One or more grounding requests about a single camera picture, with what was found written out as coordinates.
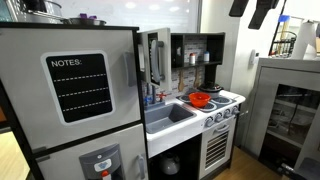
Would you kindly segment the metal bowl on fridge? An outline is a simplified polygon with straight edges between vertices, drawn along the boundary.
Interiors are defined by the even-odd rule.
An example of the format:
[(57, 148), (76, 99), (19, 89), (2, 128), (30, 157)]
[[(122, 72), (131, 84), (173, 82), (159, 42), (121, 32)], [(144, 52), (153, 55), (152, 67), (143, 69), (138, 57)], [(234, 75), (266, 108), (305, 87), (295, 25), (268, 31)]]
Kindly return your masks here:
[(99, 20), (96, 15), (88, 16), (86, 13), (80, 13), (78, 17), (62, 19), (63, 24), (76, 24), (76, 25), (97, 25), (104, 26), (106, 22)]

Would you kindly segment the toy kitchen stove unit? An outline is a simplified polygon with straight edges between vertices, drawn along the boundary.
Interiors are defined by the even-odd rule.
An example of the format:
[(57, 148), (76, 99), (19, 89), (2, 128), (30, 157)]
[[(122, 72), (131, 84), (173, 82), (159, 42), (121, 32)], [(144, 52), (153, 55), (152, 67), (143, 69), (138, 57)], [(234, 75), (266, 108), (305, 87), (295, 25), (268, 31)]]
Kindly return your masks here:
[[(217, 98), (209, 100), (202, 108), (193, 106), (185, 96), (165, 104), (177, 103), (196, 116), (154, 134), (146, 131), (151, 177), (203, 180), (216, 170), (228, 166), (231, 163), (239, 106), (244, 101), (241, 95), (221, 91)], [(180, 158), (177, 174), (166, 175), (160, 170), (160, 156), (164, 153), (174, 153)]]

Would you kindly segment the grey toy kettle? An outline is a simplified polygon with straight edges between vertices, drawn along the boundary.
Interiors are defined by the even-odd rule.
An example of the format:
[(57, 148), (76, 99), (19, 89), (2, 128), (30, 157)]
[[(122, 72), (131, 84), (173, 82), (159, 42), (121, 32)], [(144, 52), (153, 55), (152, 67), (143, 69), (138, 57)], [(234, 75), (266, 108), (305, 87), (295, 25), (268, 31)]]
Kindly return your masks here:
[(180, 158), (174, 153), (164, 153), (160, 156), (159, 168), (166, 175), (177, 174), (180, 170)]

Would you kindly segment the wooden toy slotted spoon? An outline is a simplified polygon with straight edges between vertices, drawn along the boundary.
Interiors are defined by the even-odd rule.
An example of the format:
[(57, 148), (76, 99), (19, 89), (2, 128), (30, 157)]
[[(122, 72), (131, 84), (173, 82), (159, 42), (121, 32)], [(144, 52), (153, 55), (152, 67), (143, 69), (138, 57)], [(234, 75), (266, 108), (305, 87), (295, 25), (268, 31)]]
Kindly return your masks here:
[(199, 77), (199, 68), (196, 68), (196, 71), (195, 71), (195, 80), (194, 80), (194, 83), (193, 83), (193, 87), (194, 88), (197, 88), (200, 84), (200, 77)]

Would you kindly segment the grey toy sink basin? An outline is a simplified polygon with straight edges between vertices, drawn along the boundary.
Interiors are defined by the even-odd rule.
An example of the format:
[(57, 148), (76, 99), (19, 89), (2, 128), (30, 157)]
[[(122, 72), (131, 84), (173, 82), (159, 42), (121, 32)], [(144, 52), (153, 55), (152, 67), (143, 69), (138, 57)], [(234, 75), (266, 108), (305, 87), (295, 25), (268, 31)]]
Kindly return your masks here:
[(157, 107), (145, 112), (146, 131), (154, 134), (195, 116), (195, 113), (177, 103)]

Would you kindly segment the blue-capped white shaker bottle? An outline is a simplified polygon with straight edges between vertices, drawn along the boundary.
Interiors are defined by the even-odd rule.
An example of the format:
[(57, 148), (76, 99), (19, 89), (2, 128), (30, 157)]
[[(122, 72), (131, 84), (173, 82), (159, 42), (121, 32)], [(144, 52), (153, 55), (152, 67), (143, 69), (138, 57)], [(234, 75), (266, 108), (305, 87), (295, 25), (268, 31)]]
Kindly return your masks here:
[(210, 61), (210, 53), (208, 51), (204, 52), (203, 60), (204, 60), (204, 62)]

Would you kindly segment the red-capped white shaker bottle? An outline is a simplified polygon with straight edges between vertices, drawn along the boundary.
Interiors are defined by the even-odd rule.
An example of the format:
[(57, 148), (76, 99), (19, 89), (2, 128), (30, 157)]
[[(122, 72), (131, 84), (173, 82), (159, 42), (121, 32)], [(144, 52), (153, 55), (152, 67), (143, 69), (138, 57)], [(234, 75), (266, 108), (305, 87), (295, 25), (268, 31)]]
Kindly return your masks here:
[(195, 59), (196, 59), (195, 54), (194, 53), (190, 53), (190, 55), (189, 55), (189, 64), (194, 65), (195, 64)]

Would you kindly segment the black wall shelf unit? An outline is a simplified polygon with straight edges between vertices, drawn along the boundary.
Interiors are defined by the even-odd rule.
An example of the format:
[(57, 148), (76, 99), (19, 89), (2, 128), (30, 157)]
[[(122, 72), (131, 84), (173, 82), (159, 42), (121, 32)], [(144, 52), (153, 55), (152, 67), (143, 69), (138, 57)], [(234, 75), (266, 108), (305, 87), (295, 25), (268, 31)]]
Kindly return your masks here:
[[(173, 69), (190, 66), (189, 55), (196, 56), (195, 66), (220, 65), (223, 62), (225, 47), (224, 32), (220, 33), (172, 33), (171, 34), (171, 67)], [(210, 53), (210, 61), (204, 62), (204, 52)]]

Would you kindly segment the black pot with glass lid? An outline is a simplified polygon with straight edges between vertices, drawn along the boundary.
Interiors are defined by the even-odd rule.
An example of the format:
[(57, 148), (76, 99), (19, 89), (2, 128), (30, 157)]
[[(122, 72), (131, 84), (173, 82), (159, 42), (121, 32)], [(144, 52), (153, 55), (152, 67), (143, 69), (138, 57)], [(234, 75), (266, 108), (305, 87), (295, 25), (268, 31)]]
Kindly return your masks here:
[(212, 82), (204, 83), (198, 87), (201, 92), (209, 94), (212, 98), (217, 98), (219, 96), (222, 87), (218, 84)]

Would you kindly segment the orange plastic bowl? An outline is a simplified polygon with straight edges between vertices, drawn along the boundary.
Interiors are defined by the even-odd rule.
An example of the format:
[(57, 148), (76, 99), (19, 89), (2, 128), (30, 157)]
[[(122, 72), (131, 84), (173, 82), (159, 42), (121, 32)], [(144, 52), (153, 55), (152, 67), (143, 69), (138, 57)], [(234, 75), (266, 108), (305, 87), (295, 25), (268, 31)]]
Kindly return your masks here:
[(188, 95), (191, 104), (195, 107), (204, 107), (208, 104), (211, 96), (203, 92), (194, 92)]

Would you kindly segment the grey glass-door cabinet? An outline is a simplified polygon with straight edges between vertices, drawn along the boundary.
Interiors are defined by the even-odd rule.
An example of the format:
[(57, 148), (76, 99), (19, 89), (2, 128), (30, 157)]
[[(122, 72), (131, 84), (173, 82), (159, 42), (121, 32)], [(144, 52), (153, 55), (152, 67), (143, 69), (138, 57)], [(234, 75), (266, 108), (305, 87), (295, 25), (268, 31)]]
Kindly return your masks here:
[(259, 60), (244, 148), (271, 170), (320, 161), (320, 62)]

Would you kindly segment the wooden toy spatula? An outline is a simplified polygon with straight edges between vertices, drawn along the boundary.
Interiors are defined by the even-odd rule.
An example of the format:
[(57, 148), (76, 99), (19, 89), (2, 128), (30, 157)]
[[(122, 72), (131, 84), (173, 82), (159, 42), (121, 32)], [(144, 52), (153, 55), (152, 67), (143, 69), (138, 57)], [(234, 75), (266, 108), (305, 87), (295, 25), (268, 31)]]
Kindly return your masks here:
[(178, 91), (182, 92), (184, 89), (184, 73), (183, 70), (179, 72), (179, 84), (178, 84)]

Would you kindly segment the white paper towel roll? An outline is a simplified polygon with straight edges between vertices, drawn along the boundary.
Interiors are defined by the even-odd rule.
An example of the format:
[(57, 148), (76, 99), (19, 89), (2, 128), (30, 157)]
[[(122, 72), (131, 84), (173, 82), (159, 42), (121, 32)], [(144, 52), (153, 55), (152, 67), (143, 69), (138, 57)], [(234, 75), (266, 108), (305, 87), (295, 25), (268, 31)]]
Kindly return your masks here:
[(316, 23), (312, 21), (306, 21), (300, 26), (291, 58), (300, 60), (315, 60), (316, 57)]

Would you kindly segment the grey toy refrigerator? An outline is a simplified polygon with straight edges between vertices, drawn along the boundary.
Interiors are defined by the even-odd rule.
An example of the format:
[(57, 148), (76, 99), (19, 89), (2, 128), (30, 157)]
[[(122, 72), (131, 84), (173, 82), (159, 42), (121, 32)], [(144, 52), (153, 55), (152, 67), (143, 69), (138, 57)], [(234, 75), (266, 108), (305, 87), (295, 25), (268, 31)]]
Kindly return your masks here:
[(134, 27), (0, 23), (3, 108), (35, 180), (148, 180)]

